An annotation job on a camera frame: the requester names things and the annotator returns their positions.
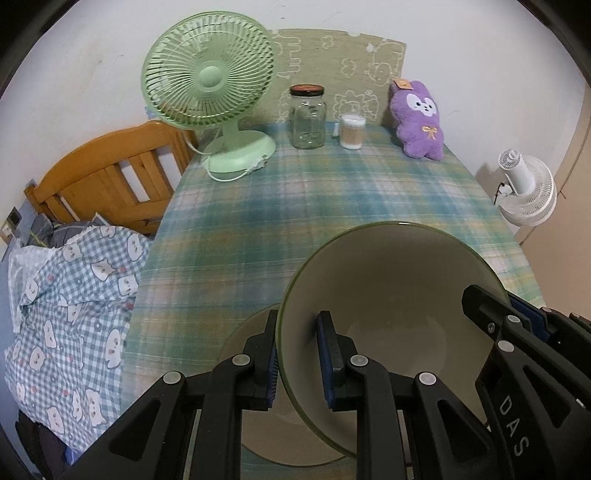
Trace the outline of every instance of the bowl rim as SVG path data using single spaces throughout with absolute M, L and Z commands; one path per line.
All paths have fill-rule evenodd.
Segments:
M 279 303 L 279 302 L 277 302 L 277 303 L 273 303 L 273 304 L 271 304 L 271 305 L 268 305 L 267 307 L 264 307 L 264 308 L 262 308 L 262 309 L 260 309 L 260 310 L 257 310 L 257 311 L 256 311 L 255 313 L 253 313 L 252 315 L 249 315 L 249 316 L 246 318 L 246 320 L 244 320 L 244 321 L 243 321 L 243 322 L 242 322 L 242 323 L 241 323 L 241 324 L 240 324 L 240 325 L 239 325 L 239 326 L 238 326 L 238 327 L 237 327 L 237 328 L 236 328 L 236 329 L 235 329 L 235 330 L 234 330 L 234 331 L 233 331 L 233 332 L 230 334 L 230 336 L 229 336 L 228 338 L 226 338 L 226 341 L 224 342 L 224 344 L 223 344 L 223 346 L 222 346 L 222 349 L 220 350 L 220 353 L 219 353 L 219 355 L 218 355 L 218 358 L 217 358 L 217 362 L 218 362 L 218 364 L 219 364 L 219 363 L 221 363 L 221 362 L 223 362 L 224 360 L 227 360 L 227 359 L 231 358 L 231 356 L 224 358 L 224 357 L 223 357 L 223 351 L 226 349 L 226 347 L 227 347 L 228 343 L 230 342 L 230 340 L 233 340 L 235 336 L 238 336 L 238 334 L 240 333 L 240 331 L 241 331 L 242 327 L 243 327 L 243 326 L 244 326 L 244 325 L 245 325 L 245 324 L 246 324 L 248 321 L 250 321 L 252 318 L 254 318 L 254 317 L 255 317 L 255 316 L 257 316 L 257 315 L 260 315 L 260 314 L 262 314 L 263 312 L 267 312 L 268 310 L 278 310 L 280 306 L 281 306 L 281 303 Z M 290 398 L 290 402 L 291 402 L 291 406 L 292 406 L 292 407 L 294 408 L 294 410 L 295 410 L 295 409 L 296 409 L 296 408 L 295 408 L 296 406 L 295 406 L 295 405 L 294 405 L 294 403 L 291 401 L 291 398 Z M 322 462 L 322 463 L 314 463 L 314 464 L 312 464 L 312 465 L 294 465 L 293 463 L 283 463 L 283 462 L 279 462 L 278 460 L 272 460 L 272 459 L 270 459 L 270 458 L 266 457 L 266 456 L 265 456 L 263 453 L 261 453 L 261 451 L 260 451 L 260 450 L 259 450 L 259 451 L 256 451 L 256 450 L 255 450 L 255 449 L 252 447 L 252 445 L 247 445 L 247 444 L 245 443 L 244 439 L 242 439 L 242 438 L 241 438 L 241 440 L 240 440 L 240 444 L 241 444 L 241 445 L 242 445 L 242 447 L 244 447 L 246 450 L 248 450 L 249 452 L 251 452 L 251 453 L 252 453 L 252 454 L 254 454 L 254 455 L 257 455 L 257 456 L 259 456 L 259 457 L 261 457 L 261 458 L 265 459 L 267 462 L 271 462 L 271 463 L 273 463 L 274 465 L 287 466 L 287 467 L 291 467 L 291 468 L 315 468 L 315 467 L 317 467 L 317 466 L 324 466 L 324 465 L 329 465 L 329 464 L 331 464 L 331 463 L 334 463 L 334 462 L 338 462 L 338 461 L 340 461 L 340 460 L 342 460 L 342 459 L 344 458 L 344 456 L 343 456 L 343 455 L 344 455 L 344 453 L 343 453 L 343 452 L 340 452 L 339 450 L 337 450 L 337 452 L 341 454 L 341 456 L 339 456 L 338 458 L 335 458 L 335 459 L 332 459 L 332 460 L 327 460 L 327 461 L 325 461 L 325 462 Z
M 491 272 L 491 274 L 494 276 L 494 278 L 497 280 L 497 282 L 499 283 L 499 286 L 501 287 L 501 290 L 503 291 L 503 298 L 502 300 L 505 300 L 505 302 L 507 304 L 509 304 L 509 295 L 507 295 L 507 292 L 505 290 L 505 287 L 503 286 L 503 283 L 501 281 L 501 279 L 498 277 L 498 275 L 496 274 L 496 272 L 492 269 L 492 267 L 486 262 L 486 260 L 484 260 L 484 258 L 482 258 L 478 252 L 476 252 L 472 247 L 470 247 L 468 244 L 462 242 L 460 239 L 456 238 L 455 236 L 453 236 L 450 233 L 447 233 L 443 230 L 440 230 L 439 228 L 435 228 L 433 226 L 430 225 L 424 225 L 422 223 L 416 223 L 416 222 L 405 222 L 405 221 L 398 221 L 398 220 L 384 220 L 384 221 L 380 221 L 380 222 L 371 222 L 371 223 L 364 223 L 363 225 L 356 225 L 354 227 L 351 227 L 347 230 L 344 230 L 343 232 L 335 235 L 333 238 L 329 239 L 325 244 L 323 244 L 320 248 L 318 248 L 316 251 L 314 251 L 314 253 L 312 253 L 305 261 L 304 263 L 302 263 L 300 265 L 300 267 L 297 269 L 297 271 L 295 272 L 295 274 L 293 275 L 293 277 L 291 278 L 289 285 L 287 286 L 287 288 L 285 289 L 285 293 L 283 294 L 283 298 L 281 300 L 281 307 L 279 308 L 279 313 L 277 315 L 277 324 L 275 325 L 275 346 L 277 348 L 277 360 L 278 360 L 278 364 L 279 364 L 279 373 L 281 375 L 281 380 L 283 381 L 283 386 L 285 387 L 285 392 L 287 393 L 287 396 L 289 397 L 295 411 L 297 412 L 297 414 L 300 416 L 300 418 L 302 420 L 304 420 L 304 423 L 308 426 L 308 428 L 310 430 L 312 430 L 312 432 L 314 432 L 319 438 L 321 438 L 322 441 L 324 441 L 327 445 L 329 445 L 330 447 L 334 448 L 336 451 L 344 454 L 344 455 L 348 455 L 348 456 L 356 456 L 356 454 L 354 452 L 351 452 L 347 449 L 345 449 L 344 447 L 342 447 L 341 445 L 337 444 L 334 440 L 330 439 L 326 434 L 324 434 L 324 432 L 322 432 L 315 424 L 314 422 L 308 417 L 308 415 L 304 412 L 304 409 L 301 407 L 301 405 L 297 402 L 296 400 L 296 395 L 294 394 L 293 390 L 291 389 L 291 385 L 285 375 L 285 366 L 283 364 L 283 348 L 281 347 L 281 326 L 283 325 L 283 315 L 284 315 L 284 310 L 285 310 L 285 303 L 287 301 L 287 299 L 290 296 L 290 293 L 294 287 L 294 284 L 296 283 L 297 279 L 299 278 L 300 274 L 304 271 L 304 269 L 306 268 L 306 266 L 312 261 L 312 259 L 318 254 L 320 253 L 322 250 L 324 250 L 325 248 L 327 248 L 330 244 L 334 243 L 336 240 L 338 240 L 340 237 L 347 235 L 348 233 L 357 231 L 357 230 L 362 230 L 365 228 L 371 228 L 374 226 L 379 226 L 379 225 L 404 225 L 404 226 L 412 226 L 412 227 L 418 227 L 418 228 L 424 228 L 424 229 L 428 229 L 428 230 L 433 230 L 437 233 L 442 233 L 443 235 L 455 240 L 456 242 L 458 242 L 459 244 L 463 245 L 469 252 L 471 252 L 475 258 L 477 258 L 481 263 L 484 264 L 484 266 Z

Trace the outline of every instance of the bedsheet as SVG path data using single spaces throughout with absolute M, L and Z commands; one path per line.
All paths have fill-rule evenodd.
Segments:
M 119 417 L 121 354 L 150 243 L 91 227 L 50 251 L 20 296 L 8 388 L 31 420 L 80 452 Z
M 402 220 L 446 231 L 476 250 L 508 290 L 543 299 L 521 248 L 463 164 L 413 160 L 391 133 L 368 126 L 363 148 L 336 139 L 296 150 L 284 125 L 265 168 L 227 184 L 193 162 L 168 206 L 143 272 L 124 353 L 123 408 L 169 370 L 212 369 L 242 322 L 281 301 L 296 269 L 356 225 Z M 243 449 L 243 479 L 354 479 L 355 461 L 315 468 L 273 464 Z

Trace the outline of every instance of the plaid tablecloth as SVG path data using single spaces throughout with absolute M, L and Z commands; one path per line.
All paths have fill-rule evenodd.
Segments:
M 295 150 L 268 127 L 277 152 L 262 170 L 218 183 L 193 162 L 164 215 L 135 303 L 124 353 L 123 408 L 170 370 L 211 369 L 230 334 L 281 301 L 296 269 L 350 227 L 406 220 L 444 230 L 476 250 L 504 286 L 543 300 L 530 266 L 491 200 L 449 151 L 413 160 L 390 133 L 369 127 L 363 148 L 327 137 Z M 243 450 L 245 479 L 353 479 L 355 461 L 294 469 Z

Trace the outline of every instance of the plush toy tag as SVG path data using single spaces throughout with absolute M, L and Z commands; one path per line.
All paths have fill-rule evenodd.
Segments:
M 394 79 L 394 83 L 398 85 L 398 88 L 402 88 L 405 90 L 413 90 L 413 86 L 410 84 L 408 80 L 405 79 Z

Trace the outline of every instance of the wooden chair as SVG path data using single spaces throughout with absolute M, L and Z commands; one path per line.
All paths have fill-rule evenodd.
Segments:
M 38 186 L 29 185 L 25 195 L 38 212 L 63 223 L 75 218 L 61 199 L 80 220 L 92 220 L 98 212 L 114 225 L 153 233 L 173 195 L 155 152 L 165 145 L 182 175 L 193 153 L 181 131 L 151 120 L 82 145 L 56 163 Z M 121 172 L 123 160 L 131 163 L 149 201 L 138 201 Z

